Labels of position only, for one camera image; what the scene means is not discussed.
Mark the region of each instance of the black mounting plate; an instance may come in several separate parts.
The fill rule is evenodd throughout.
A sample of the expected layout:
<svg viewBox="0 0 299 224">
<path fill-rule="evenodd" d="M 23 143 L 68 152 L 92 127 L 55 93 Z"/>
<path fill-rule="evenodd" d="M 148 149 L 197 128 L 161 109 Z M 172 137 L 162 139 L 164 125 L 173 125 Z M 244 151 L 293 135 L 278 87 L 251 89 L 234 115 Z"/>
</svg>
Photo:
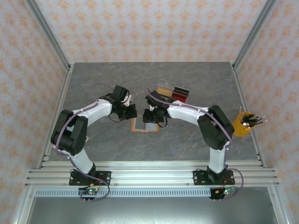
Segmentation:
<svg viewBox="0 0 299 224">
<path fill-rule="evenodd" d="M 104 180 L 108 185 L 110 185 L 111 171 L 95 171 L 94 177 Z M 69 181 L 70 186 L 87 186 L 92 183 L 94 185 L 98 185 L 98 183 L 95 179 L 86 177 L 74 169 L 71 170 L 71 176 L 70 176 L 70 181 Z"/>
<path fill-rule="evenodd" d="M 225 185 L 235 185 L 233 171 L 227 169 L 223 170 L 222 178 L 216 182 L 212 182 L 212 180 L 208 178 L 208 172 L 206 170 L 197 169 L 193 171 L 194 185 L 224 185 L 224 181 L 226 181 Z"/>
</svg>

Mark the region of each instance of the aluminum frame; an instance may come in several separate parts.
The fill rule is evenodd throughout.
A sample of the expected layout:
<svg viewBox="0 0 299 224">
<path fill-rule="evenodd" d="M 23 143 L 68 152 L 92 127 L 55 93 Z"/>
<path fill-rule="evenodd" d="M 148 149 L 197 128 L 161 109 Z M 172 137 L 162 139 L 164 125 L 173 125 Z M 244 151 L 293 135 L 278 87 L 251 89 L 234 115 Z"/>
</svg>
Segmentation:
<svg viewBox="0 0 299 224">
<path fill-rule="evenodd" d="M 36 188 L 25 188 L 21 201 L 14 216 L 13 224 L 26 224 L 32 203 L 35 197 Z"/>
<path fill-rule="evenodd" d="M 248 111 L 248 107 L 246 105 L 245 97 L 244 97 L 242 89 L 241 89 L 240 81 L 239 81 L 237 72 L 234 69 L 233 65 L 232 65 L 232 70 L 233 70 L 233 74 L 234 74 L 234 77 L 235 77 L 235 82 L 237 84 L 237 88 L 238 88 L 238 91 L 239 91 L 239 95 L 240 95 L 240 98 L 241 98 L 243 109 L 245 111 Z M 265 165 L 266 159 L 265 159 L 265 157 L 263 155 L 263 152 L 261 150 L 261 147 L 260 147 L 261 143 L 259 142 L 258 138 L 256 137 L 256 131 L 254 129 L 251 129 L 250 134 L 251 134 L 253 144 L 254 144 L 255 149 L 256 149 L 257 156 L 261 160 L 262 166 L 266 167 L 266 165 Z"/>
<path fill-rule="evenodd" d="M 264 6 L 264 8 L 262 9 L 257 21 L 255 22 L 252 30 L 250 31 L 245 43 L 243 44 L 235 62 L 234 62 L 234 68 L 237 70 L 244 57 L 246 56 L 246 54 L 248 53 L 252 43 L 254 42 L 254 40 L 256 39 L 259 31 L 261 30 L 261 28 L 263 27 L 264 23 L 266 22 L 269 14 L 272 12 L 272 9 L 274 7 L 274 5 L 276 4 L 277 0 L 268 0 Z"/>
<path fill-rule="evenodd" d="M 60 90 L 58 100 L 56 102 L 56 106 L 55 106 L 55 110 L 54 110 L 55 112 L 54 112 L 54 115 L 52 118 L 52 122 L 48 129 L 48 134 L 47 134 L 47 137 L 46 137 L 44 145 L 43 145 L 43 153 L 41 154 L 41 156 L 39 157 L 39 160 L 38 160 L 38 165 L 37 165 L 38 169 L 40 169 L 40 167 L 42 166 L 42 162 L 44 160 L 44 155 L 49 154 L 51 151 L 51 148 L 52 148 L 52 144 L 50 142 L 51 133 L 54 130 L 55 123 L 58 119 L 58 116 L 60 114 L 60 111 L 61 111 L 63 103 L 64 103 L 64 98 L 65 98 L 67 88 L 68 88 L 68 85 L 69 85 L 69 82 L 71 79 L 72 68 L 73 68 L 73 66 L 71 66 L 71 68 L 69 70 L 67 70 L 65 73 L 64 82 L 63 82 L 62 88 Z"/>
<path fill-rule="evenodd" d="M 36 17 L 37 22 L 39 23 L 41 29 L 45 33 L 46 37 L 48 38 L 51 46 L 53 47 L 60 63 L 65 67 L 65 69 L 69 69 L 70 64 L 67 61 L 63 51 L 61 50 L 55 36 L 52 33 L 52 30 L 50 29 L 50 26 L 48 25 L 45 17 L 43 16 L 40 8 L 38 7 L 38 4 L 35 0 L 26 0 L 28 7 L 31 9 L 32 14 Z"/>
<path fill-rule="evenodd" d="M 134 161 L 134 162 L 94 162 L 97 170 L 112 171 L 110 186 L 113 188 L 195 188 L 192 172 L 206 169 L 208 161 Z M 279 186 L 274 168 L 263 168 L 256 161 L 228 161 L 229 168 L 239 169 L 244 176 L 245 187 Z M 44 161 L 41 169 L 29 172 L 25 187 L 35 188 L 77 188 L 69 186 L 69 161 Z M 241 177 L 235 172 L 236 186 L 241 185 Z"/>
<path fill-rule="evenodd" d="M 295 223 L 295 220 L 292 220 L 290 212 L 285 203 L 284 191 L 281 187 L 268 187 L 268 192 L 270 199 L 273 205 L 274 213 L 277 219 L 277 222 L 283 224 L 292 224 Z"/>
</svg>

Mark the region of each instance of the gray floor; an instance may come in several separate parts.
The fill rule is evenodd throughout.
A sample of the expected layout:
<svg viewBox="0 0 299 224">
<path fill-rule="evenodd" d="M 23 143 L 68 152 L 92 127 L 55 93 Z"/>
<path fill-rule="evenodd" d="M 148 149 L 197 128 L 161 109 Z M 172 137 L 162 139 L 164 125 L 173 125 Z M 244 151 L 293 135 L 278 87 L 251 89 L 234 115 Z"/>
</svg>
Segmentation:
<svg viewBox="0 0 299 224">
<path fill-rule="evenodd" d="M 85 107 L 110 92 L 99 86 L 92 91 L 90 86 L 102 82 L 112 87 L 127 88 L 143 114 L 146 104 L 146 87 L 157 88 L 159 78 L 175 82 L 190 90 L 188 104 L 210 107 L 220 106 L 231 122 L 238 116 L 241 99 L 230 63 L 75 63 L 66 93 L 63 109 L 75 110 Z M 108 117 L 92 124 L 85 149 L 93 161 L 200 161 L 209 159 L 209 148 L 200 129 L 178 119 L 170 119 L 166 128 L 158 133 L 131 133 L 130 121 L 114 123 Z M 66 158 L 51 151 L 50 160 Z M 251 135 L 244 138 L 233 136 L 229 160 L 257 159 Z"/>
<path fill-rule="evenodd" d="M 207 197 L 35 198 L 27 224 L 277 224 L 267 188 L 244 188 L 233 199 Z"/>
</svg>

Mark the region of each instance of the orange floral wallpaper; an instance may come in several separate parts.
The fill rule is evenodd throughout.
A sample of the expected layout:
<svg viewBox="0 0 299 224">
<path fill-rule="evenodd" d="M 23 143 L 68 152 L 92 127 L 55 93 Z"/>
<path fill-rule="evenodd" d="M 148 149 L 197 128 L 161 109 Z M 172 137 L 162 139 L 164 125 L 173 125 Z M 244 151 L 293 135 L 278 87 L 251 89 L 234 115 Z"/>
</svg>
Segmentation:
<svg viewBox="0 0 299 224">
<path fill-rule="evenodd" d="M 269 167 L 299 223 L 299 4 L 279 0 L 237 71 L 249 109 L 266 115 L 256 128 Z"/>
<path fill-rule="evenodd" d="M 70 63 L 233 62 L 266 0 L 37 0 Z"/>
<path fill-rule="evenodd" d="M 42 152 L 65 70 L 24 0 L 0 2 L 0 223 Z"/>
</svg>

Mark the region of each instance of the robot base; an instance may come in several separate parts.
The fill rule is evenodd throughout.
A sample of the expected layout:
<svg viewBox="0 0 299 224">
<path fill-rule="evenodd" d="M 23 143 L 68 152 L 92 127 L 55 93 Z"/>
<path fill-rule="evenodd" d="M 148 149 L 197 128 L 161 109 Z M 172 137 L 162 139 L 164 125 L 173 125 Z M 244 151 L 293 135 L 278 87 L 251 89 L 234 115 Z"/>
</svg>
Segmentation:
<svg viewBox="0 0 299 224">
<path fill-rule="evenodd" d="M 104 180 L 108 185 L 110 185 L 111 171 L 94 171 L 93 176 Z M 84 176 L 74 169 L 71 171 L 69 182 L 70 186 L 87 186 L 92 183 L 94 185 L 98 185 L 97 180 Z"/>
<path fill-rule="evenodd" d="M 207 170 L 193 171 L 194 185 L 235 185 L 234 174 L 231 170 L 224 169 L 216 174 L 207 168 Z"/>
</svg>

